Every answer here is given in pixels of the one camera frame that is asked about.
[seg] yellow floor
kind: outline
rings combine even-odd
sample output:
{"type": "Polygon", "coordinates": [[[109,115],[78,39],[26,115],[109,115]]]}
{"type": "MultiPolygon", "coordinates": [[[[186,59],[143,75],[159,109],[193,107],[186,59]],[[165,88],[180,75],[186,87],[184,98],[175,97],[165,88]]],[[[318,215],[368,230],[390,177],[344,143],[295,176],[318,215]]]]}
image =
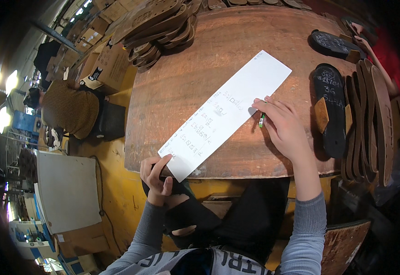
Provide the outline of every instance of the yellow floor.
{"type": "MultiPolygon", "coordinates": [[[[126,72],[122,89],[119,93],[110,96],[110,102],[127,107],[125,115],[128,114],[131,91],[134,82],[136,69],[132,66],[126,72]]],[[[102,142],[98,146],[91,146],[84,143],[78,148],[71,148],[73,155],[89,157],[96,155],[101,163],[102,178],[104,184],[104,210],[113,222],[116,240],[120,249],[126,251],[133,239],[137,225],[139,223],[146,196],[143,193],[139,173],[126,171],[124,168],[124,139],[117,139],[112,142],[102,142]]],[[[328,200],[330,194],[330,178],[321,179],[325,199],[328,200]]],[[[213,180],[197,179],[190,180],[190,187],[197,199],[208,197],[212,193],[228,192],[241,194],[245,187],[253,180],[213,180]]],[[[101,195],[101,183],[98,178],[98,193],[101,195]]],[[[296,195],[294,181],[290,184],[289,198],[296,195]]],[[[282,236],[290,236],[293,227],[294,204],[291,203],[283,222],[281,230],[282,236]]],[[[112,230],[107,218],[102,218],[104,232],[110,246],[110,250],[98,253],[104,265],[110,264],[120,253],[112,237],[112,230]]],[[[280,262],[282,250],[284,250],[287,240],[277,241],[266,267],[274,270],[280,262]]],[[[163,251],[177,250],[172,240],[163,236],[163,251]]]]}

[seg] ripped knee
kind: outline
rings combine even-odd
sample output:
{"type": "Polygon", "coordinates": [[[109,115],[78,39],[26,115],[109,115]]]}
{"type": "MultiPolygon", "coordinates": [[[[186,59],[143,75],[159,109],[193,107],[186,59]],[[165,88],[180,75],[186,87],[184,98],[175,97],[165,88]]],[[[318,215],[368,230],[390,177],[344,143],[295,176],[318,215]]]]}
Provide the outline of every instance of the ripped knee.
{"type": "Polygon", "coordinates": [[[197,227],[196,225],[190,225],[185,228],[173,230],[171,233],[174,236],[179,236],[179,237],[188,236],[188,235],[194,233],[194,231],[196,230],[196,227],[197,227]]]}
{"type": "Polygon", "coordinates": [[[180,195],[170,195],[165,198],[165,203],[168,205],[168,209],[174,208],[181,204],[184,201],[189,199],[188,195],[180,194],[180,195]]]}

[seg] wooden table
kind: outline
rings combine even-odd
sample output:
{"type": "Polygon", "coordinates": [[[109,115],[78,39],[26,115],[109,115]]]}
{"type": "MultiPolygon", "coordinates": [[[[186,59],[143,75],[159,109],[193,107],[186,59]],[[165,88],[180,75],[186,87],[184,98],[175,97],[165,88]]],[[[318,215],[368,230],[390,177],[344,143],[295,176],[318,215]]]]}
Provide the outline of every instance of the wooden table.
{"type": "MultiPolygon", "coordinates": [[[[330,63],[351,75],[356,65],[324,56],[307,42],[311,31],[339,35],[332,20],[308,11],[268,6],[244,6],[198,15],[195,40],[181,53],[162,56],[147,72],[137,74],[131,95],[125,140],[125,168],[140,171],[141,160],[157,151],[221,85],[260,50],[265,50],[292,73],[274,93],[292,102],[317,157],[319,174],[339,171],[339,162],[326,157],[317,130],[311,74],[330,63]]],[[[282,156],[258,127],[254,114],[189,177],[245,179],[292,176],[291,162],[282,156]]],[[[166,168],[163,175],[171,175],[166,168]]]]}

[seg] electrical cable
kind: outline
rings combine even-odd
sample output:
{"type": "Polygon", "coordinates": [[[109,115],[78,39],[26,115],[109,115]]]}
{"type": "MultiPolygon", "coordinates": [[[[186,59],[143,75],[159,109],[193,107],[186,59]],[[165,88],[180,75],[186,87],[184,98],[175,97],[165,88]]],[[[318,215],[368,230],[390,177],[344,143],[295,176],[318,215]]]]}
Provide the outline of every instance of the electrical cable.
{"type": "Polygon", "coordinates": [[[101,164],[99,163],[99,159],[97,156],[92,155],[90,156],[90,158],[94,158],[96,160],[96,164],[99,167],[99,178],[101,179],[101,206],[99,207],[100,211],[99,211],[99,215],[101,217],[106,216],[107,219],[109,220],[110,226],[112,227],[112,234],[113,234],[113,240],[115,241],[115,244],[119,250],[119,253],[122,254],[122,251],[120,250],[119,244],[117,243],[116,237],[115,237],[115,228],[113,227],[113,223],[112,220],[110,219],[109,215],[107,214],[107,212],[105,212],[104,210],[104,184],[102,181],[102,168],[101,168],[101,164]]]}

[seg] hand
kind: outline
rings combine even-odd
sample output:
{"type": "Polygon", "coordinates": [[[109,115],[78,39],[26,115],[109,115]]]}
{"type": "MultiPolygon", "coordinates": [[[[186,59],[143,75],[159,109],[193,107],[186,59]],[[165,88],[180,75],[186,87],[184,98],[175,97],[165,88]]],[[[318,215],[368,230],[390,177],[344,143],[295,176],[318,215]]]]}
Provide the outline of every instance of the hand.
{"type": "Polygon", "coordinates": [[[354,30],[356,30],[357,34],[361,34],[363,31],[363,26],[354,22],[351,22],[351,26],[354,30]]]}
{"type": "Polygon", "coordinates": [[[141,179],[149,187],[148,201],[157,206],[162,206],[165,196],[171,195],[173,179],[167,177],[165,182],[159,179],[160,172],[171,160],[171,157],[171,154],[163,158],[159,156],[149,157],[141,162],[141,179]]]}
{"type": "Polygon", "coordinates": [[[265,100],[266,102],[255,99],[252,107],[267,115],[264,125],[276,148],[293,164],[305,159],[305,155],[312,157],[307,135],[296,109],[287,102],[274,101],[269,96],[265,100]]]}
{"type": "Polygon", "coordinates": [[[369,46],[369,43],[368,41],[366,41],[366,39],[363,39],[362,37],[356,35],[354,36],[354,38],[356,40],[357,46],[359,46],[362,50],[368,53],[371,51],[371,46],[369,46]]]}

